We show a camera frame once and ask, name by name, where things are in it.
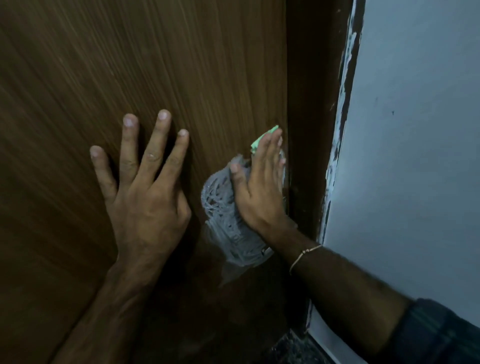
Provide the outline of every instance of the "wood grain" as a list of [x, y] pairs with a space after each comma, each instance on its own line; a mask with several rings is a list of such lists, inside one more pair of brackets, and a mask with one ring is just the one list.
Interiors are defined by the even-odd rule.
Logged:
[[[145, 140], [162, 108], [191, 134], [182, 183], [195, 217], [149, 305], [162, 325], [145, 324], [135, 358], [235, 363], [249, 359], [239, 345], [254, 339], [255, 356], [275, 342], [280, 262], [219, 289], [222, 257], [194, 243], [207, 177], [270, 127], [287, 131], [284, 2], [4, 0], [0, 45], [2, 361], [45, 362], [88, 304], [116, 257], [88, 149], [117, 161], [122, 116], [139, 116]], [[166, 328], [168, 347], [149, 336]]]

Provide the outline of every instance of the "forearm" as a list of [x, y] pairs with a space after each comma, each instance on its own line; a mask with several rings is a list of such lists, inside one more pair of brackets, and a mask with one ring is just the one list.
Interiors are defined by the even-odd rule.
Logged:
[[156, 277], [116, 263], [53, 363], [125, 363]]
[[[270, 239], [289, 265], [303, 250], [317, 246], [292, 229]], [[330, 328], [364, 359], [374, 357], [387, 344], [411, 302], [323, 247], [305, 254], [293, 271], [304, 281]]]

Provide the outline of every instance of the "hand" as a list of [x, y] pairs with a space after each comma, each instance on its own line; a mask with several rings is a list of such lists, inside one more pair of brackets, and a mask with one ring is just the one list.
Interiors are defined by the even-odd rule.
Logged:
[[189, 143], [186, 130], [178, 133], [175, 146], [155, 179], [170, 124], [171, 114], [161, 110], [139, 166], [138, 119], [132, 114], [124, 116], [118, 188], [105, 151], [99, 146], [90, 148], [115, 233], [117, 262], [130, 272], [158, 275], [182, 238], [192, 214], [178, 181]]
[[277, 129], [260, 140], [252, 159], [248, 182], [240, 165], [230, 165], [235, 203], [240, 215], [269, 245], [275, 242], [278, 231], [292, 226], [283, 207], [283, 170], [286, 161], [280, 158], [281, 135], [282, 130]]

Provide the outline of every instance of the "green sponge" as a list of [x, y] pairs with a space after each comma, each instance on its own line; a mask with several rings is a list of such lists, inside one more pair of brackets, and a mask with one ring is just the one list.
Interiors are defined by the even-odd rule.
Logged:
[[[278, 125], [277, 126], [274, 126], [272, 129], [270, 129], [267, 133], [273, 133], [275, 130], [278, 129]], [[254, 155], [257, 151], [257, 148], [258, 148], [258, 143], [260, 142], [260, 139], [267, 133], [263, 133], [257, 140], [255, 140], [253, 143], [252, 143], [252, 155]]]

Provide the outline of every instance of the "white wall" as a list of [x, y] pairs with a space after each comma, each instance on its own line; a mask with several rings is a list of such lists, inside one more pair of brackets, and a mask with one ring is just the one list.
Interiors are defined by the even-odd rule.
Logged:
[[[479, 14], [478, 0], [367, 0], [324, 241], [477, 326]], [[352, 363], [317, 313], [311, 333]]]

